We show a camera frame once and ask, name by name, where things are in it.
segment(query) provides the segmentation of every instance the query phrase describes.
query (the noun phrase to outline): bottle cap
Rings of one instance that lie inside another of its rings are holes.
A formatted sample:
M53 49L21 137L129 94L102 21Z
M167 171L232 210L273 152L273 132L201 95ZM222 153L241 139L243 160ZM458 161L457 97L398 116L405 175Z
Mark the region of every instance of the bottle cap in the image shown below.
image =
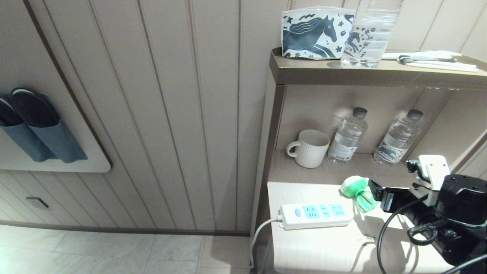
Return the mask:
M357 118L364 118L367 115L367 110L364 108L354 108L354 116Z
M413 121L419 121L423 117L423 113L417 109L411 109L408 112L408 117Z

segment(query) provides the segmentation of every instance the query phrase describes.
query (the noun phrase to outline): baseboard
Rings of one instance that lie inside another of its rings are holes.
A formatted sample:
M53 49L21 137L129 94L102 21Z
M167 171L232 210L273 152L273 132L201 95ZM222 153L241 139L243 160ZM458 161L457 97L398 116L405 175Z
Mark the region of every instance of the baseboard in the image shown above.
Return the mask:
M106 232L106 233L132 233L132 234L175 234L175 235L212 235L212 236L245 236L249 237L250 232L242 231L205 231L205 230L176 230L176 229L151 229L151 228L102 228L102 227L78 227L78 226L61 226L33 224L22 222L11 222L0 220L0 225L42 228L68 231L85 231L85 232Z

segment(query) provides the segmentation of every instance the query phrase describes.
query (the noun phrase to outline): white cable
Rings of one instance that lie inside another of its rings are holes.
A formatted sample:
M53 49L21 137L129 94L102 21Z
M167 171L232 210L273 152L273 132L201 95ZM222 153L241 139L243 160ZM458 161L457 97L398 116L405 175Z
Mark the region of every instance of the white cable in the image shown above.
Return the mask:
M255 231L255 234L254 234L254 239L252 240L252 243L250 244L250 269L253 269L254 268L254 255L253 255L253 249L254 249L254 245L255 245L255 242L257 241L257 236L259 236L259 232L261 231L261 229L266 226L267 224L270 224L272 222L276 222L276 221L282 221L282 215L279 215L277 216L277 218L274 218L274 219L269 219L265 222L263 222L258 228L257 230Z

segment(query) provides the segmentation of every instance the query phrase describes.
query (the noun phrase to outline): mug handle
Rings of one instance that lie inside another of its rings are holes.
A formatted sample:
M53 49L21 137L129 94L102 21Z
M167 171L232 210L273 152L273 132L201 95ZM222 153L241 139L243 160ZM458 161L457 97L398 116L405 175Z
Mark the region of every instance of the mug handle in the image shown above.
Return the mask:
M289 156L291 157L298 157L298 154L296 152L290 152L290 150L293 148L293 147L297 147L297 146L301 146L301 143L299 141L294 141L290 144L287 145L286 147L286 152Z

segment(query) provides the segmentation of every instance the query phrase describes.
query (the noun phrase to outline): green plug-in device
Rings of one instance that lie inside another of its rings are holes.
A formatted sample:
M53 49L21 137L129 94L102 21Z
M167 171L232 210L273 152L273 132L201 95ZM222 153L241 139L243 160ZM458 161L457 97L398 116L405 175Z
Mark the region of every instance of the green plug-in device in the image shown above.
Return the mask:
M368 190L369 179L351 176L341 184L340 191L347 197L353 197L364 212L374 209L380 202L374 200L372 192Z

